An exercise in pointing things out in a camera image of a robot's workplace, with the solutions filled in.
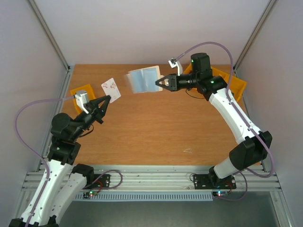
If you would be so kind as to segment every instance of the black mounting plate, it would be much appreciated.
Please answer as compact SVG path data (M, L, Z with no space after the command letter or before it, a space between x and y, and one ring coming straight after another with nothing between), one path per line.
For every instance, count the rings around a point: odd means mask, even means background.
M232 189L236 189L236 182L232 183L235 178L233 176L228 176L226 180L222 183L219 183L217 187L213 187L208 174L192 174L195 189L230 189L229 183L232 186Z
M100 176L100 174L94 174L94 180L96 180ZM103 188L108 188L110 184L110 174L104 174L102 177L98 179L102 183ZM87 187L86 189L93 189L93 188L99 188L100 183L95 182L90 187Z

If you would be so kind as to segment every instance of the wooden tabletop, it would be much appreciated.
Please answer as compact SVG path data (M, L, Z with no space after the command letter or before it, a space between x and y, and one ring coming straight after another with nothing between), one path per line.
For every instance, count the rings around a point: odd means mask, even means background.
M109 104L102 125L78 142L76 163L121 165L215 165L236 146L235 138L217 110L185 90L133 94L125 81L128 71L152 65L76 65L69 90L91 84L96 97L101 84L114 78L121 97ZM229 66L215 66L226 72ZM160 65L162 75L176 72ZM195 91L190 94L202 97ZM72 101L63 112L77 113Z

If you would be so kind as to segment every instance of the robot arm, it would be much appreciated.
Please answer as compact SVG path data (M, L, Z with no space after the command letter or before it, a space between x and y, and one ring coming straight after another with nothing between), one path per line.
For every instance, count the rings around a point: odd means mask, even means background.
M222 77L214 77L210 66L209 56L206 53L196 53L191 56L192 72L189 74L169 74L156 81L156 85L170 91L180 89L196 88L207 101L209 101L221 114L223 119L230 127L238 146L230 153L229 157L223 162L213 166L209 170L209 180L214 188L217 188L221 182L267 157L267 152L260 141L252 133L252 129L258 133L261 139L269 147L272 137L266 131L262 132L242 111L232 93L229 90L229 100L226 96L227 84ZM246 125L236 108L242 114L243 118L249 122Z
M94 180L94 169L77 164L67 184L60 190L63 178L71 169L81 145L76 142L93 122L102 124L110 96L104 96L89 102L85 91L79 91L75 98L83 110L75 119L65 113L53 117L51 134L52 145L47 156L49 176L43 178L21 218L13 219L9 227L58 227L66 209L75 195Z

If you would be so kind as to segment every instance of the yellow tray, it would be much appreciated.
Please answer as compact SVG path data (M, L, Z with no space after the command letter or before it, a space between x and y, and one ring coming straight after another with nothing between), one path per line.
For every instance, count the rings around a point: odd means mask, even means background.
M223 72L215 67L211 67L213 70L213 76L221 76L226 83L228 83L228 79L229 79L229 73ZM184 74L188 74L190 73L192 70L191 68L191 64L184 70ZM233 93L233 97L235 98L235 100L238 102L243 94L243 91L246 87L247 82L239 79L235 76L232 76L232 83L231 83L231 91Z
M75 88L75 89L71 90L70 93L71 93L72 96L74 96L76 94L76 92L80 91L80 90L85 90L87 92L87 94L89 96L89 100L96 99L94 90L93 90L93 88L91 87L90 84ZM80 109L80 107L78 107L75 99L73 99L73 102L74 102L74 106L75 106L75 109L76 109L77 113L80 114L82 112L82 110Z

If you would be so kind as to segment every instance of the orange bin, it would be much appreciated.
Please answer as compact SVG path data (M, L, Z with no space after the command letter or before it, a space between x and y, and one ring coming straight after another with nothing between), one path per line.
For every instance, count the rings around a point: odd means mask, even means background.
M87 85L84 85L84 86L81 86L81 87L78 87L78 88L75 88L75 89L71 90L71 95L74 96L76 94L76 92L80 91L80 90L85 90L87 92L87 94L89 96L89 100L96 99L94 90L93 90L93 88L91 87L90 84L87 84ZM82 112L82 110L80 109L80 107L78 107L78 105L76 103L76 99L73 99L72 101L74 102L74 106L76 108L77 113L80 114Z
M220 76L222 77L226 83L228 83L228 80L229 80L229 73L226 73L226 72L223 72L215 67L211 67L212 70L213 70L213 76ZM192 70L191 68L191 64L184 70L184 74L188 74L190 73ZM233 97L235 98L235 100L238 102L240 101L241 97L242 97L242 94L243 94L243 91L246 87L246 84L247 82L242 80L242 79L239 79L235 76L232 76L232 82L231 82L231 87L230 87L230 90L232 91L233 93Z

